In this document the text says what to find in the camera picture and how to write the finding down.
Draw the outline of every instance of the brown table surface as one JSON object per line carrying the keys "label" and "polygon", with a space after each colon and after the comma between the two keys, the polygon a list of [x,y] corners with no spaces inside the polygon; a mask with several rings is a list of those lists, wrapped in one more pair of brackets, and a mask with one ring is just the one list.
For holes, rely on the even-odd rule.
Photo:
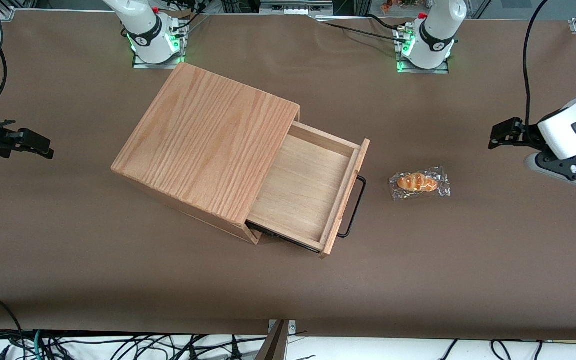
{"label": "brown table surface", "polygon": [[[342,23],[388,35],[371,21]],[[390,41],[305,16],[212,16],[190,35],[190,64],[372,141],[352,233],[320,260],[237,240],[112,174],[170,71],[133,70],[112,13],[18,11],[0,117],[55,157],[0,159],[0,299],[28,329],[259,334],[288,318],[309,335],[576,338],[576,187],[526,169],[531,150],[487,150],[493,125],[524,116],[526,25],[467,20],[449,75],[397,73]],[[576,97],[576,35],[539,22],[529,54],[539,119]],[[393,202],[393,173],[434,166],[450,198]]]}

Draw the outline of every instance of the plastic wrapper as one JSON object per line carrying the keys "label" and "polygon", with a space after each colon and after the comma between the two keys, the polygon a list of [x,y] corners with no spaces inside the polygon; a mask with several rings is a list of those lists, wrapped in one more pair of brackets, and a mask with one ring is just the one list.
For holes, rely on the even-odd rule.
{"label": "plastic wrapper", "polygon": [[450,182],[443,166],[396,173],[390,178],[390,194],[396,201],[450,196]]}

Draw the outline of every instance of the drawer handle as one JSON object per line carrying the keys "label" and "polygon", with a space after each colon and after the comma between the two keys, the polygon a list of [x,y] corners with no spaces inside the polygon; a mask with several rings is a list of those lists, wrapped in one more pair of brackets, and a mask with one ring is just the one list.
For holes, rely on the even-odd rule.
{"label": "drawer handle", "polygon": [[357,210],[359,209],[359,203],[362,202],[362,197],[364,196],[364,191],[366,189],[366,178],[361,175],[357,175],[357,180],[361,182],[361,191],[359,192],[359,198],[357,198],[357,204],[354,206],[354,211],[352,212],[352,217],[350,217],[350,222],[348,223],[348,228],[345,230],[345,234],[338,233],[336,236],[338,238],[347,238],[350,235],[350,230],[353,228],[353,223],[355,222],[355,216],[357,216]]}

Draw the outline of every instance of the wooden drawer cabinet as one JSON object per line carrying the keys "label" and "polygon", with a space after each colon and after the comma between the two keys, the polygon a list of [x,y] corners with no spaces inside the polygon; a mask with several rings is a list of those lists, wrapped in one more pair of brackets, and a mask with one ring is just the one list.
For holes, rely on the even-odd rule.
{"label": "wooden drawer cabinet", "polygon": [[247,242],[275,234],[324,258],[370,141],[299,120],[293,102],[180,63],[112,171]]}

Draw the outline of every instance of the bread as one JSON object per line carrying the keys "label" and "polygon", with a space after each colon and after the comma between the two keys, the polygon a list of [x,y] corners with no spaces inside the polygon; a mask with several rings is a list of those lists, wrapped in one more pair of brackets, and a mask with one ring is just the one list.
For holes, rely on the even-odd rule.
{"label": "bread", "polygon": [[409,192],[434,192],[439,184],[423,173],[411,173],[397,180],[397,186]]}

